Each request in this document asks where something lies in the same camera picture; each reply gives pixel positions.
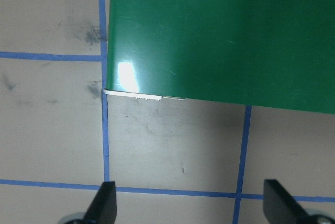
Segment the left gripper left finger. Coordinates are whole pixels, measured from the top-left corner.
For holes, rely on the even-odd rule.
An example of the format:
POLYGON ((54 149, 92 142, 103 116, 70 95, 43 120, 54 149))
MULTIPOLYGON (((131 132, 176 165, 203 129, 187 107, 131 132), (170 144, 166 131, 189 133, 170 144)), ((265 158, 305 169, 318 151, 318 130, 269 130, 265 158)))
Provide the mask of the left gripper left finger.
POLYGON ((117 217, 115 182, 104 182, 86 211, 84 223, 114 224, 117 217))

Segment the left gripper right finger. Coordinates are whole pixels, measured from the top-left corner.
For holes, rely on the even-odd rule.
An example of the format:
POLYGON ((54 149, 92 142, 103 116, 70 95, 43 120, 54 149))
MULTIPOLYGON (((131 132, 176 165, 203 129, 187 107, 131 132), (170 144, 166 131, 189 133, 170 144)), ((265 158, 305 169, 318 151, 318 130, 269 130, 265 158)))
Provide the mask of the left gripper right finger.
POLYGON ((275 179, 263 183, 263 212, 271 224, 304 223, 310 215, 275 179))

